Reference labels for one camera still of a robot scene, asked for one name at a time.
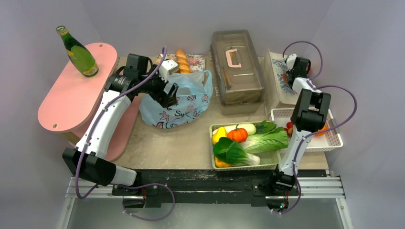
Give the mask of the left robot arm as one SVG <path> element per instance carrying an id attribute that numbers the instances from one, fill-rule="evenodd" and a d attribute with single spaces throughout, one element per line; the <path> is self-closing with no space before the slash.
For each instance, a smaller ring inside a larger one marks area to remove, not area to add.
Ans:
<path id="1" fill-rule="evenodd" d="M 119 67 L 107 80 L 102 100 L 84 136 L 74 148 L 66 148 L 63 160 L 76 178 L 95 184 L 124 185 L 130 195 L 142 190 L 136 171 L 106 160 L 107 149 L 121 117 L 140 93 L 148 94 L 167 108 L 177 103 L 179 86 L 168 81 L 178 71 L 174 60 L 163 57 L 153 64 L 149 57 L 129 54 L 126 65 Z"/>

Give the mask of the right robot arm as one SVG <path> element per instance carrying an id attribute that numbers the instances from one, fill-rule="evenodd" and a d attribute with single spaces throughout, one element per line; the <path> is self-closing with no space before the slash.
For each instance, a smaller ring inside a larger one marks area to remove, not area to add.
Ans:
<path id="1" fill-rule="evenodd" d="M 291 54 L 285 63 L 288 85 L 299 96 L 291 119 L 291 139 L 273 177 L 268 181 L 268 188 L 274 194 L 291 190 L 296 184 L 299 162 L 316 132 L 325 126 L 331 101 L 331 95 L 316 89 L 307 77 L 311 68 L 310 60 Z"/>

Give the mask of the yellow bell pepper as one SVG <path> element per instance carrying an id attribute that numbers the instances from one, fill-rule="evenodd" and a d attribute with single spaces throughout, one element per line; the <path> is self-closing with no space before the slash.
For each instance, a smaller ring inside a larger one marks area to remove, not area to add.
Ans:
<path id="1" fill-rule="evenodd" d="M 227 137 L 226 128 L 223 127 L 223 126 L 219 127 L 219 128 L 216 130 L 216 132 L 213 133 L 213 136 L 212 136 L 212 143 L 213 143 L 213 145 L 215 145 L 216 143 L 218 143 L 221 137 Z"/>
<path id="2" fill-rule="evenodd" d="M 226 168 L 226 167 L 232 167 L 231 164 L 228 164 L 226 162 L 223 162 L 221 160 L 219 160 L 217 157 L 214 158 L 214 162 L 215 162 L 215 166 L 217 168 Z"/>

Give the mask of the white daikon radish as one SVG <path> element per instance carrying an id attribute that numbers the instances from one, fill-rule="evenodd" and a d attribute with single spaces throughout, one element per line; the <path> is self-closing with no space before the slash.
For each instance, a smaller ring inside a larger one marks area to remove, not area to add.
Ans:
<path id="1" fill-rule="evenodd" d="M 265 134 L 271 132 L 277 128 L 277 124 L 270 121 L 254 122 L 254 123 L 239 123 L 233 125 L 224 126 L 226 133 L 229 133 L 232 130 L 237 128 L 243 128 L 247 131 L 248 135 L 254 134 Z"/>

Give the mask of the napa cabbage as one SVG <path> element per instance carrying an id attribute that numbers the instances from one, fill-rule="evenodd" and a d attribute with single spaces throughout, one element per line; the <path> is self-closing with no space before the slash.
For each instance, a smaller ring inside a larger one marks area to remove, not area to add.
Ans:
<path id="1" fill-rule="evenodd" d="M 288 147 L 288 135 L 284 128 L 277 127 L 264 134 L 249 136 L 240 145 L 246 152 L 251 154 L 277 151 Z"/>

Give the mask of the bread baguette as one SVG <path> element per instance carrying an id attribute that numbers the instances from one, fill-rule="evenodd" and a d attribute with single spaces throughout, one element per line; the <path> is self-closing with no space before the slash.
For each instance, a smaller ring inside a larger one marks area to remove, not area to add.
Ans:
<path id="1" fill-rule="evenodd" d="M 182 49 L 178 49 L 175 53 L 175 56 L 180 73 L 190 74 L 191 70 L 185 52 Z"/>

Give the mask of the red cherry bunch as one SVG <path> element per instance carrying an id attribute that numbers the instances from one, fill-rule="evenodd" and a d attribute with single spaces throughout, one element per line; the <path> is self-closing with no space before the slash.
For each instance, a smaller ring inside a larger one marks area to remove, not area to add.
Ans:
<path id="1" fill-rule="evenodd" d="M 293 123 L 292 122 L 288 122 L 286 124 L 285 131 L 286 131 L 288 136 L 290 136 L 290 137 L 292 136 L 292 134 L 293 134 Z"/>

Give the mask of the beige tote bag orange handles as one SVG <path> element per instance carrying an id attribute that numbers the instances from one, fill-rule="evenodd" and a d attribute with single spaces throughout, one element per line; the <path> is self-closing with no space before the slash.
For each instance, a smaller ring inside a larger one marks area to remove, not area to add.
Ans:
<path id="1" fill-rule="evenodd" d="M 282 55 L 267 51 L 260 66 L 266 84 L 266 109 L 294 106 L 298 100 L 298 94 L 288 85 L 287 66 Z"/>

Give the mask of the blue printed plastic bag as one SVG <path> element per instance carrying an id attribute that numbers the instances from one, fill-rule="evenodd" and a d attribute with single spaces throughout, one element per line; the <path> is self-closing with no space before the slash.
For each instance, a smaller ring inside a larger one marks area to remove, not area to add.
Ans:
<path id="1" fill-rule="evenodd" d="M 213 95 L 211 71 L 204 70 L 191 74 L 175 73 L 169 76 L 168 86 L 174 83 L 179 86 L 175 105 L 162 108 L 150 95 L 143 96 L 139 112 L 145 124 L 160 129 L 170 129 L 198 119 L 208 108 Z"/>

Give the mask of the green bok choy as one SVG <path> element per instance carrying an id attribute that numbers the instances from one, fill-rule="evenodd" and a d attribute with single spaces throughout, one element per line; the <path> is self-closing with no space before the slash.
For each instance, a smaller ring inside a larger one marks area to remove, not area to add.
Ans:
<path id="1" fill-rule="evenodd" d="M 221 137 L 219 142 L 213 146 L 213 154 L 219 160 L 235 165 L 259 165 L 260 157 L 246 152 L 238 142 L 232 141 L 227 137 Z"/>

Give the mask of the orange mini pumpkin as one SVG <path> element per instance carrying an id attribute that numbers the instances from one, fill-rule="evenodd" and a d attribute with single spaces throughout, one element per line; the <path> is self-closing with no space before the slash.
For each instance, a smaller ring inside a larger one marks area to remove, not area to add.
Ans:
<path id="1" fill-rule="evenodd" d="M 248 138 L 248 132 L 244 128 L 239 128 L 237 125 L 234 130 L 231 130 L 227 134 L 227 137 L 232 141 L 242 143 Z"/>

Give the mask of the orange fruit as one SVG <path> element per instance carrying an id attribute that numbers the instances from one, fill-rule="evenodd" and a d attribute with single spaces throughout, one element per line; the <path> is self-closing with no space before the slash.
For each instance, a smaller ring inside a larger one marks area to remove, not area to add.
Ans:
<path id="1" fill-rule="evenodd" d="M 324 127 L 323 127 L 322 129 L 319 129 L 319 130 L 316 132 L 315 136 L 316 136 L 316 137 L 323 136 L 323 135 L 325 134 L 324 130 L 326 130 L 326 129 L 327 129 L 327 125 L 324 125 Z"/>

